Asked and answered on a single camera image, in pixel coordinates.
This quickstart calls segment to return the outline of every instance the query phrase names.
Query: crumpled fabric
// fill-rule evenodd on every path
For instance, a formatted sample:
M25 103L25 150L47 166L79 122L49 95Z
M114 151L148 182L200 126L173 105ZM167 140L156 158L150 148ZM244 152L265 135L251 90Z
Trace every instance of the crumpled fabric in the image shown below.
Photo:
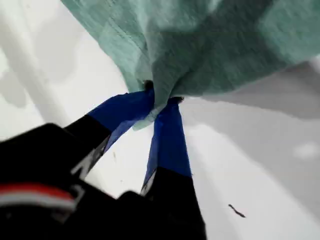
M129 92L235 90L320 52L319 0L62 0L121 70Z

